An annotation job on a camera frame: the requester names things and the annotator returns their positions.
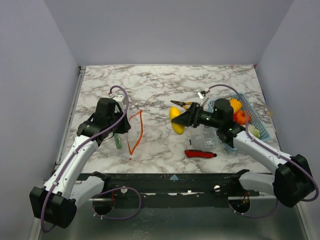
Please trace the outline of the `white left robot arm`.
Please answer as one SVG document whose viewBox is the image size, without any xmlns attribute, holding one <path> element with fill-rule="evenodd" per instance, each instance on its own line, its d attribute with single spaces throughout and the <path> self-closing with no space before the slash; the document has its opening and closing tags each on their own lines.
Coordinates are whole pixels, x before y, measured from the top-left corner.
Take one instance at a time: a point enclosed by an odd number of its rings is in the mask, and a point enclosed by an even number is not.
<svg viewBox="0 0 320 240">
<path fill-rule="evenodd" d="M 83 187 L 74 187 L 87 161 L 111 133 L 125 134 L 131 126 L 127 118 L 128 96 L 102 97 L 95 112 L 79 125 L 76 137 L 65 159 L 42 187 L 33 187 L 29 199 L 33 215 L 62 229 L 73 221 L 81 198 L 107 197 L 111 185 L 94 173 Z"/>
</svg>

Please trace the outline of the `green chili pepper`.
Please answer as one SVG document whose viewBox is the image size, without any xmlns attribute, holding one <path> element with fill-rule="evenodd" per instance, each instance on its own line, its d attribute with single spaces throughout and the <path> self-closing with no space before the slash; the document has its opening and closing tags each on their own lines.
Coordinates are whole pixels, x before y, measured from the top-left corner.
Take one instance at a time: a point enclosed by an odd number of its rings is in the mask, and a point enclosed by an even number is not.
<svg viewBox="0 0 320 240">
<path fill-rule="evenodd" d="M 122 149 L 122 147 L 123 147 L 122 146 L 122 139 L 119 134 L 117 134 L 117 133 L 114 134 L 114 141 L 115 141 L 115 147 L 118 150 Z"/>
</svg>

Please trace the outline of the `yellow lemon squash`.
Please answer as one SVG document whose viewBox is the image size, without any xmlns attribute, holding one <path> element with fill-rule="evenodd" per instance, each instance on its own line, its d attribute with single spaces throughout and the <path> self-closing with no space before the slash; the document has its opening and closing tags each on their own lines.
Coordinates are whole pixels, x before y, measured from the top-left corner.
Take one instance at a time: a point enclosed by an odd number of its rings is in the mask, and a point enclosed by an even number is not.
<svg viewBox="0 0 320 240">
<path fill-rule="evenodd" d="M 171 107 L 169 110 L 169 120 L 173 131 L 182 135 L 185 132 L 185 126 L 176 120 L 181 115 L 181 111 L 177 107 Z"/>
</svg>

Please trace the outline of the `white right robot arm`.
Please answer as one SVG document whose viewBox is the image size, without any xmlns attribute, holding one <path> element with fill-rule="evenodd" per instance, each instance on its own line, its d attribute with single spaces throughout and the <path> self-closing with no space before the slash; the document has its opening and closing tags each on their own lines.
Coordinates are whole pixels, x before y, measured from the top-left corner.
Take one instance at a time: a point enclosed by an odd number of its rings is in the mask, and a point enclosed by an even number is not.
<svg viewBox="0 0 320 240">
<path fill-rule="evenodd" d="M 245 170 L 230 183 L 230 191 L 241 196 L 247 190 L 273 195 L 284 206 L 292 208 L 299 202 L 307 202 L 309 194 L 315 193 L 311 201 L 319 197 L 320 190 L 312 177 L 305 157 L 291 156 L 270 147 L 259 140 L 246 127 L 234 121 L 234 109 L 227 99 L 217 99 L 213 112 L 208 112 L 199 103 L 191 102 L 181 112 L 176 107 L 169 110 L 173 130 L 182 134 L 186 127 L 200 125 L 215 128 L 218 138 L 228 146 L 251 156 L 270 171 L 270 175 Z"/>
</svg>

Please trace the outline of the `clear zip bag orange zipper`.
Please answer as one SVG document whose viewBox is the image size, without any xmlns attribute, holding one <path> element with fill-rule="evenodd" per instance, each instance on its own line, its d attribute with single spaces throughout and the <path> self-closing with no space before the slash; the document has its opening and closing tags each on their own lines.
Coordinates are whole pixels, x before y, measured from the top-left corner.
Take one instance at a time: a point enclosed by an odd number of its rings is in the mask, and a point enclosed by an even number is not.
<svg viewBox="0 0 320 240">
<path fill-rule="evenodd" d="M 137 112 L 132 110 L 128 112 L 128 122 L 131 126 L 131 129 L 128 133 L 119 134 L 122 140 L 122 149 L 117 149 L 115 145 L 114 135 L 115 133 L 110 134 L 110 136 L 104 140 L 108 144 L 115 147 L 117 155 L 122 159 L 131 161 L 133 159 L 134 151 L 140 144 L 143 134 L 144 134 L 144 124 L 143 124 L 143 110 L 140 109 Z"/>
</svg>

